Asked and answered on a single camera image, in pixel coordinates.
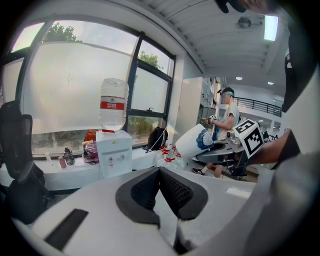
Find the window frame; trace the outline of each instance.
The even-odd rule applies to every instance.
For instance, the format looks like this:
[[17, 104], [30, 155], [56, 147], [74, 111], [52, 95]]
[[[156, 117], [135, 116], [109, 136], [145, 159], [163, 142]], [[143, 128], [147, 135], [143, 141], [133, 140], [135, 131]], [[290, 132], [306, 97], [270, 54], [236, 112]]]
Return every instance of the window frame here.
[[[144, 32], [139, 32], [129, 26], [123, 25], [121, 23], [118, 23], [116, 21], [100, 18], [100, 17], [94, 17], [90, 15], [82, 15], [82, 14], [53, 14], [50, 17], [42, 17], [33, 19], [28, 23], [22, 24], [19, 29], [16, 31], [16, 33], [13, 35], [12, 41], [7, 45], [6, 49], [6, 55], [3, 56], [3, 60], [1, 61], [1, 65], [4, 66], [6, 64], [9, 64], [15, 60], [23, 58], [22, 65], [20, 68], [20, 72], [18, 75], [18, 80], [16, 84], [16, 90], [15, 90], [15, 100], [20, 101], [22, 98], [22, 89], [23, 89], [23, 82], [25, 80], [25, 75], [27, 72], [27, 68], [31, 60], [33, 59], [37, 48], [41, 44], [42, 38], [45, 36], [49, 28], [53, 25], [56, 21], [82, 21], [82, 22], [92, 22], [97, 23], [105, 26], [109, 26], [115, 29], [122, 30], [124, 32], [130, 33], [137, 37], [135, 46], [132, 51], [132, 61], [129, 67], [129, 74], [127, 83], [129, 85], [129, 94], [128, 94], [128, 101], [127, 101], [127, 110], [126, 110], [126, 119], [125, 124], [123, 126], [123, 130], [128, 132], [128, 117], [129, 116], [142, 116], [142, 117], [156, 117], [156, 118], [162, 118], [166, 123], [168, 122], [168, 114], [169, 114], [169, 108], [170, 108], [170, 99], [172, 94], [172, 87], [173, 87], [173, 77], [175, 73], [175, 64], [176, 64], [176, 56], [171, 54], [168, 50], [166, 50], [164, 47], [162, 47], [160, 44], [158, 44], [156, 41], [151, 39], [150, 37], [146, 36]], [[33, 41], [31, 42], [29, 47], [25, 47], [22, 49], [19, 49], [17, 51], [11, 52], [12, 47], [16, 43], [17, 39], [19, 38], [20, 33], [23, 31], [24, 28], [35, 25], [38, 23], [44, 23], [42, 27], [39, 29], [35, 37], [33, 38]], [[172, 76], [162, 72], [161, 70], [155, 68], [154, 66], [140, 60], [138, 58], [139, 51], [141, 48], [142, 41], [145, 41], [152, 45], [153, 47], [157, 48], [161, 52], [163, 52], [166, 56], [170, 58], [170, 66], [172, 65], [173, 61], [173, 72]], [[147, 110], [139, 110], [139, 109], [131, 109], [132, 105], [132, 98], [133, 98], [133, 90], [134, 90], [134, 84], [136, 79], [136, 72], [137, 68], [141, 68], [165, 81], [167, 81], [167, 90], [166, 90], [166, 98], [165, 98], [165, 104], [164, 104], [164, 111], [163, 113], [159, 112], [152, 112]], [[132, 145], [133, 149], [141, 148], [145, 146], [146, 143], [140, 143]], [[43, 158], [43, 155], [39, 155], [36, 158], [41, 159]]]

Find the water bottle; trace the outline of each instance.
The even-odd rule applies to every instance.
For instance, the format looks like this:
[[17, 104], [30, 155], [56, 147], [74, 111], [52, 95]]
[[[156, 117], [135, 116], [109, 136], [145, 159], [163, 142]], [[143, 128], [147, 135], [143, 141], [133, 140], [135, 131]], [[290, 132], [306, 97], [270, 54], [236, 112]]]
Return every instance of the water bottle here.
[[68, 166], [72, 166], [75, 163], [75, 158], [72, 155], [72, 151], [67, 146], [64, 148], [63, 157]]
[[129, 85], [120, 79], [107, 78], [101, 85], [99, 122], [102, 131], [115, 133], [126, 122]]

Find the fluorescent light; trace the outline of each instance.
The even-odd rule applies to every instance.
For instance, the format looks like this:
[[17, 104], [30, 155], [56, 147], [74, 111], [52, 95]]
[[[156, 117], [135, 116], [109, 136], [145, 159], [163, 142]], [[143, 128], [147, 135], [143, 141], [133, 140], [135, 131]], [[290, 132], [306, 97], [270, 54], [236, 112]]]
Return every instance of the fluorescent light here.
[[264, 23], [264, 39], [275, 41], [278, 30], [278, 17], [266, 15]]

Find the office chair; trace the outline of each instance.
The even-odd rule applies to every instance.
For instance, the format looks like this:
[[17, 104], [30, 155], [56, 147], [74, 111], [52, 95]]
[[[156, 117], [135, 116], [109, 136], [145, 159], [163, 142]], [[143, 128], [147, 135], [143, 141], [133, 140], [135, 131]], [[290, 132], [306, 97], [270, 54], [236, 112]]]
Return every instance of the office chair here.
[[32, 123], [31, 115], [21, 114], [18, 100], [0, 108], [0, 144], [8, 174], [14, 179], [6, 192], [4, 206], [24, 224], [33, 223], [52, 198], [45, 188], [44, 172], [33, 161]]

